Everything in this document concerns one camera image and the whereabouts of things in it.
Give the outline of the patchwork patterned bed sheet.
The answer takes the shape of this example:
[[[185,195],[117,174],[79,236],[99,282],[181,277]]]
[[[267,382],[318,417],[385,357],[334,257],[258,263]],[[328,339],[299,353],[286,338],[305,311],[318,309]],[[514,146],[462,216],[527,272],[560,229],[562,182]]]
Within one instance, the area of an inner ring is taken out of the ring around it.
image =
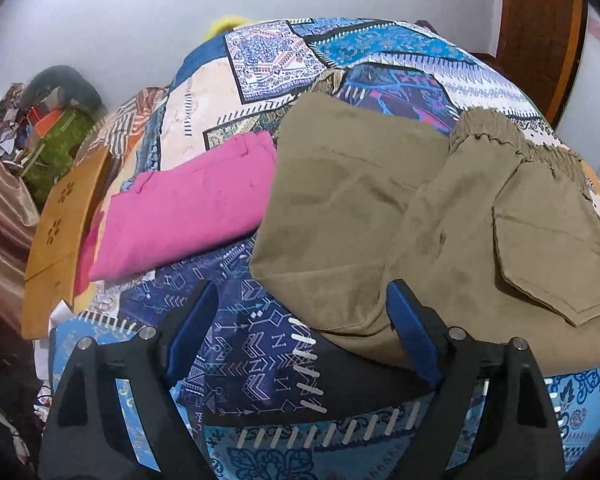
[[[426,28],[269,21],[186,58],[105,211],[142,172],[171,170],[235,134],[267,131],[277,153],[280,123],[306,93],[445,134],[465,110],[496,110],[527,140],[566,148],[514,84]],[[250,271],[259,228],[145,273],[96,281],[114,288],[117,312],[83,312],[53,329],[42,478],[162,479],[132,393],[130,340],[209,281],[218,310],[170,393],[212,479],[393,479],[434,392],[414,367],[343,349],[279,302]],[[470,336],[480,373],[448,467],[474,460],[478,479],[562,476],[562,432],[600,423],[600,366],[547,375],[524,338]]]

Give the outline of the folded pink garment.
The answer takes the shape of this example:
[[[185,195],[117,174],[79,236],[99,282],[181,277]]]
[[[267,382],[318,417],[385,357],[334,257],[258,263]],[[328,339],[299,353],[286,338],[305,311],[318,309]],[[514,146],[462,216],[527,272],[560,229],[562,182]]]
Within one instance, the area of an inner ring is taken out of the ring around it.
[[[119,281],[253,232],[276,162],[270,133],[246,132],[171,170],[142,172],[111,196],[88,279]]]

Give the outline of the green patterned box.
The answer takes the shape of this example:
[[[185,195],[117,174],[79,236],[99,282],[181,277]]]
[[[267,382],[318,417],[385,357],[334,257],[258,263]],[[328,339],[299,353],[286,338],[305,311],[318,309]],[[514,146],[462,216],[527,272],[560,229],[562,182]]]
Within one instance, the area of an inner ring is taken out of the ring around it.
[[[74,107],[53,110],[34,126],[31,153],[20,174],[32,200],[42,210],[52,187],[71,169],[76,150],[94,122]]]

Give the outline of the grey neck pillow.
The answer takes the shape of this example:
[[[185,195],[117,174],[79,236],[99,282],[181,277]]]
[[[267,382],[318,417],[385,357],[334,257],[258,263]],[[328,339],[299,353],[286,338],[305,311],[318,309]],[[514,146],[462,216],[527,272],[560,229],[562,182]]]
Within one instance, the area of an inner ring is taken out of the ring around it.
[[[68,65],[50,66],[31,78],[24,85],[19,108],[28,110],[50,96],[60,108],[76,106],[92,115],[102,108],[102,98],[95,87]]]

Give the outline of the brown wooden door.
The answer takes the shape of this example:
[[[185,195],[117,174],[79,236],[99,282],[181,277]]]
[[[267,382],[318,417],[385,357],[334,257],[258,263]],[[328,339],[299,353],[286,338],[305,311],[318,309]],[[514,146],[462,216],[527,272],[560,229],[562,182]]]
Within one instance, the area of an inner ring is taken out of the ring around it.
[[[477,58],[516,84],[552,127],[562,117],[583,50],[586,0],[502,0],[493,54]]]

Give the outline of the olive green pants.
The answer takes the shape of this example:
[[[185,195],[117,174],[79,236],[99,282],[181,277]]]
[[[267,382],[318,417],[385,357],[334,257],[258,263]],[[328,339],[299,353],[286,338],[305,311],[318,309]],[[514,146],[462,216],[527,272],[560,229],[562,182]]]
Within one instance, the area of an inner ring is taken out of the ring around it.
[[[496,110],[450,133],[306,93],[280,123],[252,276],[337,346],[413,366],[402,280],[449,325],[530,344],[547,375],[600,366],[600,218],[580,157]]]

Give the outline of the yellow plush toy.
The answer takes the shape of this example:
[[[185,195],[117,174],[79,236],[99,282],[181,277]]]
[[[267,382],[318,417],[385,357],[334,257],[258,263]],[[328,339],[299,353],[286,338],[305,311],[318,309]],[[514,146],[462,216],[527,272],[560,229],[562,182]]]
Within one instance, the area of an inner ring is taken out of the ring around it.
[[[248,25],[251,23],[249,18],[244,18],[240,15],[224,15],[213,21],[209,26],[204,40],[208,41],[214,37],[221,36],[227,32],[231,32],[237,27]]]

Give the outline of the white wardrobe with pink hearts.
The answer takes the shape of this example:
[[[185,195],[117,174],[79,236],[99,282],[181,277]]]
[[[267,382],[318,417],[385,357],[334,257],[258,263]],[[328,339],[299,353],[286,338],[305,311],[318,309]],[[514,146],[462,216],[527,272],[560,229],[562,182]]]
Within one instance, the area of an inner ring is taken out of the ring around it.
[[[556,134],[593,169],[600,169],[600,14],[592,4],[577,75]]]

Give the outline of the striped brown curtain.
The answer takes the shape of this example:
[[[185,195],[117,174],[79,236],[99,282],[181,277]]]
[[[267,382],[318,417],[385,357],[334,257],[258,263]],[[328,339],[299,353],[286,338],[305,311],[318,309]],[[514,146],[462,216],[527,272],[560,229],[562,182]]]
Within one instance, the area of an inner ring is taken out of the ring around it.
[[[0,320],[15,332],[21,330],[24,272],[39,218],[23,180],[0,159]]]

